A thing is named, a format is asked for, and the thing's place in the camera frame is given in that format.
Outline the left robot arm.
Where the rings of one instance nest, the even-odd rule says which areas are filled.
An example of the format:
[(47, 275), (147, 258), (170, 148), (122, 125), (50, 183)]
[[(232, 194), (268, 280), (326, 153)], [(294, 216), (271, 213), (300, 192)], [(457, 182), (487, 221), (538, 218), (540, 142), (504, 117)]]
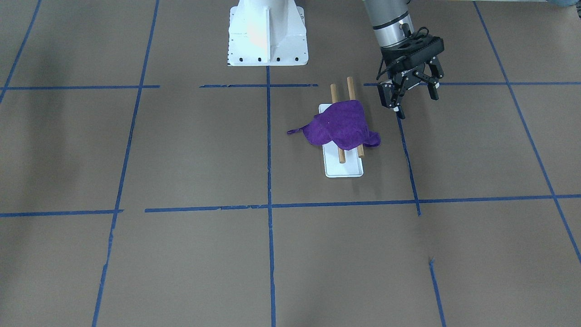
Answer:
[(401, 103), (413, 87), (425, 83), (430, 98), (438, 100), (438, 85), (444, 77), (438, 55), (445, 50), (444, 41), (425, 26), (414, 27), (408, 0), (363, 3), (381, 52), (376, 74), (380, 103), (405, 119)]

